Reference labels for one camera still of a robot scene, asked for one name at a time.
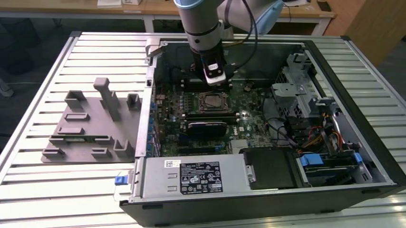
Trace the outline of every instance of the white table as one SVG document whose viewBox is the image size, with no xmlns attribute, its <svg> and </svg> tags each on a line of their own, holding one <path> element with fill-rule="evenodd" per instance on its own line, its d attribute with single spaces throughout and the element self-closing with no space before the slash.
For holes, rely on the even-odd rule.
<svg viewBox="0 0 406 228">
<path fill-rule="evenodd" d="M 145 32 L 153 33 L 153 20 L 180 20 L 179 15 L 148 15 L 148 14 L 94 14 L 94 13 L 52 13 L 52 12 L 5 12 L 0 11 L 1 17 L 9 18 L 50 18 L 50 19 L 140 19 L 144 21 Z M 313 23 L 312 36 L 322 36 L 331 18 L 277 18 L 284 23 Z"/>
<path fill-rule="evenodd" d="M 82 90 L 85 96 L 100 95 L 92 88 L 92 82 L 94 77 L 105 76 L 119 97 L 125 97 L 128 93 L 143 96 L 140 84 L 148 72 L 145 43 L 151 37 L 185 38 L 184 34 L 141 33 L 81 33 L 78 37 L 69 38 L 0 155 L 1 228 L 140 227 L 117 203 L 128 197 L 129 186 L 116 188 L 113 184 L 115 176 L 131 170 L 132 163 L 49 165 L 42 164 L 40 158 L 65 109 L 68 90 Z M 308 37 L 264 38 L 285 41 Z M 404 170 L 404 101 L 351 42 L 339 37 L 311 39 Z M 330 94 L 326 84 L 322 81 L 319 84 L 324 93 Z M 177 227 L 404 227 L 404 212 L 403 191 L 335 213 Z"/>
</svg>

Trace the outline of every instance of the barcode sticker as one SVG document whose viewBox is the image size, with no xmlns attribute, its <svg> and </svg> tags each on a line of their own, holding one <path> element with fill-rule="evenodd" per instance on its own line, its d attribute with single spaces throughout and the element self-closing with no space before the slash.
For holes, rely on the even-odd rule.
<svg viewBox="0 0 406 228">
<path fill-rule="evenodd" d="M 180 167 L 180 160 L 165 160 L 164 161 L 165 168 L 179 168 Z"/>
</svg>

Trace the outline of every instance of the white sticker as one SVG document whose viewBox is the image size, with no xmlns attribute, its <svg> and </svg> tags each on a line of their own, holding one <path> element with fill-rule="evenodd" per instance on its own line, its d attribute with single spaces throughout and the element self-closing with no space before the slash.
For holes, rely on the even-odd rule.
<svg viewBox="0 0 406 228">
<path fill-rule="evenodd" d="M 179 168 L 180 167 L 180 160 L 165 160 L 164 161 L 165 168 Z"/>
<path fill-rule="evenodd" d="M 140 13 L 139 10 L 123 10 L 124 13 Z"/>
</svg>

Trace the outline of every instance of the wooden desk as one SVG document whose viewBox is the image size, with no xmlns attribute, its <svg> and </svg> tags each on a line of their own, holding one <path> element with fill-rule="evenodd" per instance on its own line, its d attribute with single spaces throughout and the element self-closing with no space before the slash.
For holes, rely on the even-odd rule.
<svg viewBox="0 0 406 228">
<path fill-rule="evenodd" d="M 312 35 L 323 35 L 334 12 L 323 12 L 312 0 L 308 5 L 283 9 L 277 22 L 315 23 Z M 172 0 L 143 0 L 140 5 L 98 9 L 97 0 L 0 0 L 0 17 L 141 19 L 153 32 L 155 19 L 180 19 Z"/>
</svg>

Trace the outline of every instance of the desk leg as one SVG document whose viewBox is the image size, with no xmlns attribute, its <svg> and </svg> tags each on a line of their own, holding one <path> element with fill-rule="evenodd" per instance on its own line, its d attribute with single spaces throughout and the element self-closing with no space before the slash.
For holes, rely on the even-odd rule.
<svg viewBox="0 0 406 228">
<path fill-rule="evenodd" d="M 315 29 L 312 30 L 312 33 L 311 33 L 312 36 L 322 36 L 324 34 L 324 31 L 327 29 L 330 21 L 331 21 L 331 18 L 320 18 L 319 19 L 319 22 L 315 26 Z"/>
<path fill-rule="evenodd" d="M 153 15 L 144 15 L 145 32 L 153 33 Z"/>
</svg>

